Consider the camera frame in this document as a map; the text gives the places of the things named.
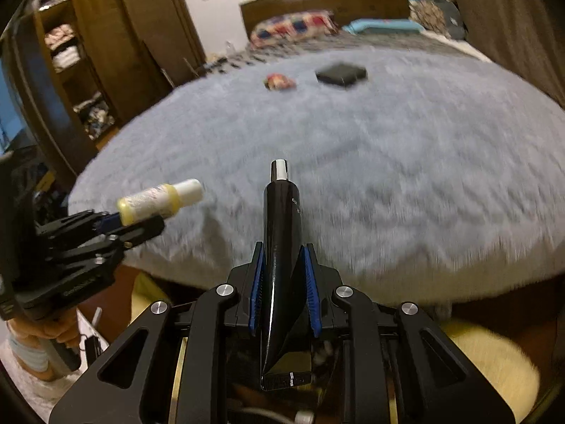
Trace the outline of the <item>person's left hand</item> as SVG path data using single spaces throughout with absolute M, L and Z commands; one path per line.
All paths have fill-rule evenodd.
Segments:
M 7 321 L 7 327 L 8 345 L 19 365 L 32 376 L 47 382 L 55 381 L 62 374 L 55 370 L 41 341 L 55 340 L 65 347 L 77 347 L 81 340 L 75 307 L 45 320 L 14 317 Z

